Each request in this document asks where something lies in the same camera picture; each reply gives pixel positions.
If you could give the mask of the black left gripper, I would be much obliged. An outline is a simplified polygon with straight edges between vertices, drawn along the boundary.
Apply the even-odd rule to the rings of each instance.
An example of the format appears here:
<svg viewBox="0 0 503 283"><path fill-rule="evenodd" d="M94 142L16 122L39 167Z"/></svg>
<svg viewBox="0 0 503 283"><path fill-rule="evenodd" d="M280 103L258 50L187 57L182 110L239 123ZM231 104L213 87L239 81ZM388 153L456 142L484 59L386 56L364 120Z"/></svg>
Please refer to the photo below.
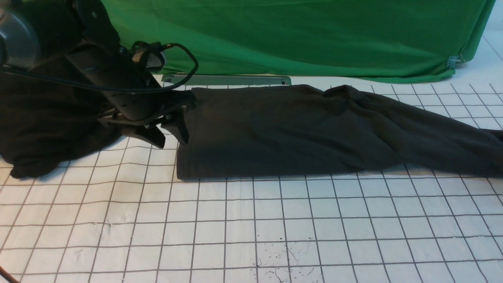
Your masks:
<svg viewBox="0 0 503 283"><path fill-rule="evenodd" d="M99 118L105 124L124 124L121 133L159 149L165 147L165 135L154 125L171 133L180 144L187 145L190 134L185 123L187 109L195 106L195 96L178 91L191 72L174 86L162 87L152 72L133 62L131 50L120 47L108 53L98 46L85 46L68 55L68 60L108 99Z"/></svg>

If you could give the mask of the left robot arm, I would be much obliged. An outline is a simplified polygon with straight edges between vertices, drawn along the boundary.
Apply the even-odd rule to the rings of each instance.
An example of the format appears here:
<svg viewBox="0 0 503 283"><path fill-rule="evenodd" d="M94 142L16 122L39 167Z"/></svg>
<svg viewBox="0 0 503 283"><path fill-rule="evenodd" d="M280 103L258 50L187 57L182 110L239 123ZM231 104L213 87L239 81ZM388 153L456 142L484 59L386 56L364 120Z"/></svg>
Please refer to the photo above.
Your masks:
<svg viewBox="0 0 503 283"><path fill-rule="evenodd" d="M162 87L152 73L165 65L164 53L178 47L194 68L178 83ZM89 81L78 83L40 75L33 68L66 57ZM195 96L177 91L196 73L199 63L178 43L137 41L128 49L100 0L2 0L1 71L47 82L101 92L108 103L98 115L105 127L158 148L165 146L161 129L181 144L189 142L185 112Z"/></svg>

